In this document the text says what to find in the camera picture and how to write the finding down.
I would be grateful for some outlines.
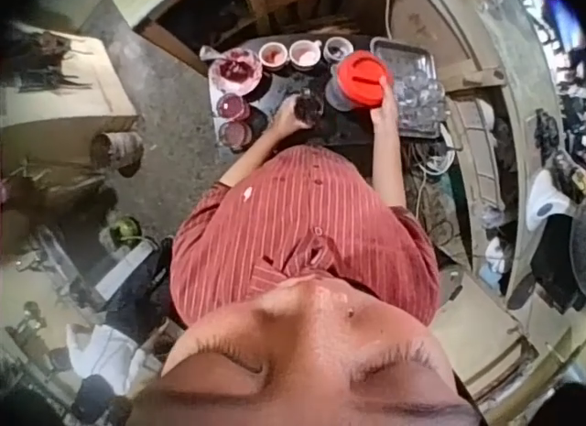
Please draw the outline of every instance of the white cloth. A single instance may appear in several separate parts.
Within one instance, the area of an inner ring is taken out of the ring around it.
[[[112,327],[96,325],[90,342],[81,349],[69,324],[65,330],[75,373],[81,378],[98,374],[112,386],[116,395],[126,395],[147,358],[138,344]]]

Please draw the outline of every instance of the concrete floor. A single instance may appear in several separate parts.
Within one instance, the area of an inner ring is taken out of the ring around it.
[[[147,235],[174,234],[224,170],[215,162],[207,81],[134,33],[112,0],[98,5],[81,33],[103,41],[141,117],[143,168],[132,179],[112,177],[118,208]]]

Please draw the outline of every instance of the black table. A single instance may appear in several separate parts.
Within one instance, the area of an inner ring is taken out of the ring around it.
[[[255,38],[245,42],[241,48],[258,52],[267,42],[276,41],[289,48],[300,39],[326,40],[334,35],[282,35],[265,38]],[[343,35],[354,45],[354,49],[370,50],[371,37],[363,35]],[[330,80],[330,64],[322,58],[318,65],[307,72],[295,70],[289,63],[285,69],[277,72],[265,71],[258,87],[245,99],[252,107],[250,118],[246,121],[253,129],[254,138],[259,137],[266,129],[268,122],[273,118],[283,100],[293,93],[298,93],[304,87],[324,96],[325,87]],[[222,93],[210,85],[212,109],[215,110]],[[331,107],[324,96],[324,116],[311,130],[299,132],[285,140],[281,147],[310,143],[322,145],[349,159],[363,173],[370,176],[372,172],[373,155],[373,123],[369,110],[357,109],[343,113]],[[220,144],[218,132],[225,120],[214,117],[214,129],[219,155],[222,160],[233,157],[232,151]]]

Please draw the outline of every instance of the closed eye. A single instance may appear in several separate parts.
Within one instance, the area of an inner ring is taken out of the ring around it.
[[[226,359],[253,374],[261,374],[265,369],[262,364],[253,364],[253,360],[244,357],[244,354],[234,344],[225,339],[213,338],[209,341],[198,343],[194,355],[207,353],[223,355]]]
[[[404,363],[414,363],[430,370],[435,369],[429,359],[429,353],[425,349],[425,345],[410,342],[393,346],[374,359],[358,366],[352,374],[352,381],[364,382],[381,371]]]

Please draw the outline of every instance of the red striped shirt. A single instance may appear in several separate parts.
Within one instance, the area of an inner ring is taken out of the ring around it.
[[[362,282],[425,324],[438,308],[436,259],[415,218],[386,207],[347,160],[307,146],[203,195],[175,239],[171,296],[191,324],[314,271]]]

